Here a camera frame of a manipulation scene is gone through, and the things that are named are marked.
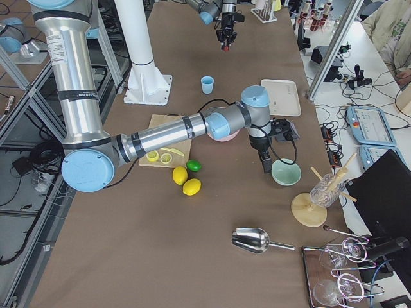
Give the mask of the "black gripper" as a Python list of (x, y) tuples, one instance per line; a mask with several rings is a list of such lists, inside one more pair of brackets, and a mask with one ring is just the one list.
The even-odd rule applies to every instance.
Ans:
[(234, 44), (237, 33), (234, 30), (236, 13), (223, 13), (220, 21), (221, 29), (216, 30), (218, 40), (221, 42), (221, 50), (225, 50), (225, 42), (229, 42), (229, 48)]
[(271, 146), (270, 137), (254, 137), (249, 135), (250, 145), (258, 151), (260, 160), (262, 160), (263, 172), (270, 173), (272, 170), (272, 159), (269, 154)]

